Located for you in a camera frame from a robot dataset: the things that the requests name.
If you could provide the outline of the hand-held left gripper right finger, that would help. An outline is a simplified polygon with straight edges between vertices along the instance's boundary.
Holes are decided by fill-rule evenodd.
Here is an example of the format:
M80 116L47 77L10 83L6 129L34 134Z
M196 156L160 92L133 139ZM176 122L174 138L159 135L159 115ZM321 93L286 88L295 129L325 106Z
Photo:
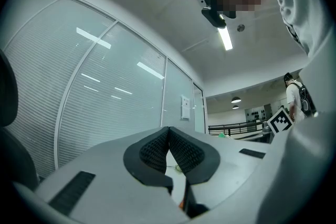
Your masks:
M215 174L221 162L219 152L175 127L169 128L169 149L186 178L182 210L190 218L207 212L207 206L196 202L192 186L208 182Z

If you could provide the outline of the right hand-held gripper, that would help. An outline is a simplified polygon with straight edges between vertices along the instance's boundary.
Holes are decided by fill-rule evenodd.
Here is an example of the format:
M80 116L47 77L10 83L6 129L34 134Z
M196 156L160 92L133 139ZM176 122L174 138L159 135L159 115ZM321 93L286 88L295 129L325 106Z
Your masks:
M293 126L293 121L284 108L280 108L267 123L274 135L289 130Z

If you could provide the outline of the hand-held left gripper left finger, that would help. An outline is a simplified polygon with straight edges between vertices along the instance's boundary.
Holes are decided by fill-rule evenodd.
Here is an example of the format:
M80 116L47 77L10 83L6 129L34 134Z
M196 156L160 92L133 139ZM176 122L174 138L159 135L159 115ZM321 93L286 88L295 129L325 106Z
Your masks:
M173 179L165 174L169 131L168 127L163 127L131 144L124 152L123 163L126 170L143 185L164 187L171 194Z

